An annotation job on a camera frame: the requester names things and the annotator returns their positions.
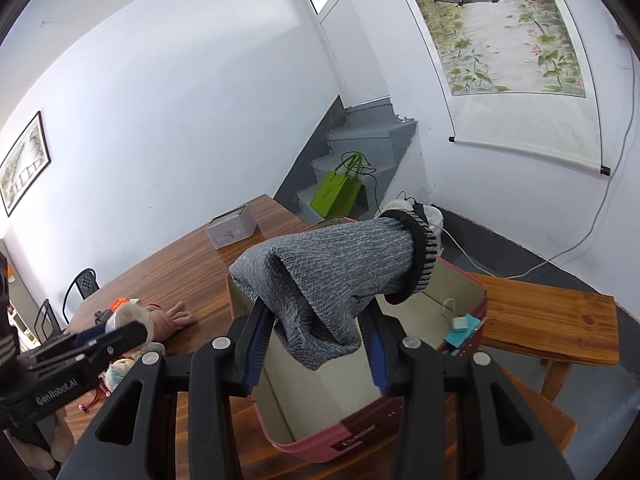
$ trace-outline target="staircase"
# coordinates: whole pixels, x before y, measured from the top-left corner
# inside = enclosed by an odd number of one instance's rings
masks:
[[[346,152],[362,152],[376,168],[372,176],[358,176],[363,185],[350,217],[356,220],[373,218],[382,206],[386,190],[396,169],[415,134],[415,121],[400,121],[388,98],[347,109],[346,124],[331,130],[327,142],[329,155],[316,158],[312,167],[316,183],[298,193],[299,216],[308,224],[321,222],[323,218],[311,207],[311,201],[328,171],[340,164]]]

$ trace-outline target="lotus painting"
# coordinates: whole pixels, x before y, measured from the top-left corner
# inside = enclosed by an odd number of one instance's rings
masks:
[[[555,0],[416,0],[453,96],[494,92],[585,97]]]

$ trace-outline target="black glove cuff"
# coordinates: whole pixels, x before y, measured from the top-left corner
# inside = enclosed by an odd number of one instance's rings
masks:
[[[413,212],[389,209],[380,216],[398,220],[414,239],[414,261],[404,276],[402,289],[385,296],[387,303],[399,304],[429,284],[438,254],[438,243],[429,225]]]

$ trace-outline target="white container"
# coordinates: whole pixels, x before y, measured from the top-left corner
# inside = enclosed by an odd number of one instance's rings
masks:
[[[257,223],[247,204],[214,218],[206,227],[207,235],[217,249],[245,240],[255,233]]]
[[[438,239],[438,256],[440,256],[442,254],[442,227],[444,225],[442,211],[432,205],[426,205],[424,206],[424,214],[429,221],[429,227]]]
[[[248,314],[254,304],[227,278],[232,317]],[[444,260],[436,259],[429,285],[398,305],[378,296],[380,309],[400,320],[410,335],[438,352],[447,350],[451,330],[443,304],[455,300],[456,311],[479,320],[486,315],[484,286]],[[473,354],[482,324],[460,347]],[[374,385],[364,345],[353,354],[323,364],[315,372],[286,351],[276,335],[269,341],[260,382],[252,393],[258,420],[277,450],[308,462],[328,462],[398,428],[402,399],[380,395]]]

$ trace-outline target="stuffed animal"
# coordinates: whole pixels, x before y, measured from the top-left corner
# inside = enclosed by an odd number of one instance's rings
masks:
[[[132,321],[139,321],[145,325],[147,342],[157,343],[166,341],[178,330],[195,322],[183,301],[179,301],[167,312],[156,304],[140,306],[129,301],[119,306],[115,314],[109,318],[107,332]]]
[[[131,352],[127,352],[122,359],[111,363],[107,371],[102,375],[104,384],[110,392],[116,389],[116,386],[122,382],[127,372],[147,352],[158,352],[162,357],[166,356],[162,343],[146,343]]]

